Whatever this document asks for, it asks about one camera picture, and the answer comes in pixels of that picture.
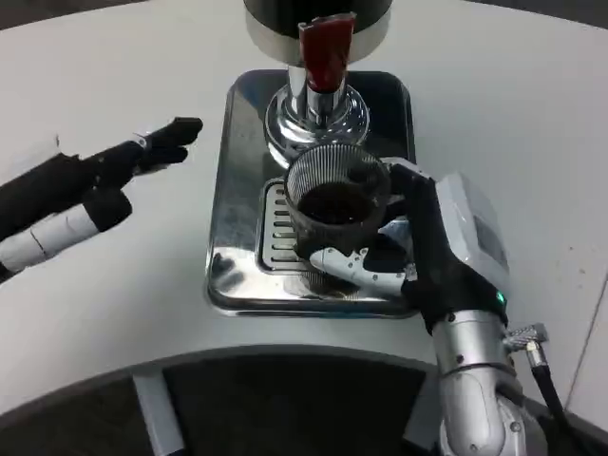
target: glass cup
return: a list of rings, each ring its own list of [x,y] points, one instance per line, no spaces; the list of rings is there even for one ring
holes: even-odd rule
[[[326,247],[349,256],[382,223],[389,172],[360,146],[320,144],[287,170],[285,197],[301,257]]]

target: red portafilter handle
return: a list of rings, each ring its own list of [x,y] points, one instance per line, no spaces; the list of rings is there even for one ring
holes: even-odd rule
[[[319,93],[335,92],[346,75],[351,51],[353,12],[299,24],[300,53],[309,86]]]

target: robotic hand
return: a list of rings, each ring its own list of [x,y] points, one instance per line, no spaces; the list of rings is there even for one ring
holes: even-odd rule
[[[509,270],[489,200],[462,175],[436,182],[403,159],[383,161],[393,194],[404,197],[413,264],[392,261],[386,242],[349,256],[326,247],[309,261],[361,287],[402,296],[420,311],[442,374],[445,455],[546,455],[510,358],[526,350],[533,367],[546,367],[546,331],[543,325],[506,330]]]
[[[200,119],[176,118],[84,160],[55,147],[59,153],[0,184],[0,283],[123,222],[132,211],[123,187],[183,162],[201,129]]]

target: white table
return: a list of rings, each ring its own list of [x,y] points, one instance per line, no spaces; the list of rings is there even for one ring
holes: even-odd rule
[[[385,43],[355,65],[408,86],[428,172],[460,169],[494,201],[516,291],[509,316],[547,324],[564,400],[608,257],[599,210],[608,190],[606,49],[605,30],[455,0],[399,0]],[[239,0],[153,0],[9,29],[0,59],[0,166],[54,132],[66,153],[88,155],[175,115],[205,121],[187,163],[129,184],[129,220],[0,287],[0,413],[92,379],[230,350],[433,360],[418,317],[233,318],[209,306],[205,250],[225,94],[249,69],[280,67],[249,40]],[[538,398],[521,357],[518,368]]]
[[[608,429],[606,362],[608,356],[608,294],[605,289],[570,400],[570,410],[599,428]]]

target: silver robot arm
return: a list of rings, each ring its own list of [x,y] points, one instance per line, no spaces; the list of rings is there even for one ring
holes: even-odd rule
[[[510,353],[527,350],[531,361],[543,362],[546,331],[506,330],[508,264],[489,200],[461,175],[435,182],[408,161],[383,161],[408,200],[415,267],[374,271],[367,248],[344,256],[328,247],[308,260],[420,310],[441,373],[445,456],[545,456],[544,434],[523,407]]]
[[[509,353],[538,347],[542,325],[505,333],[492,313],[461,311],[433,329],[441,373],[446,456],[544,456],[546,440],[523,407],[522,386]]]

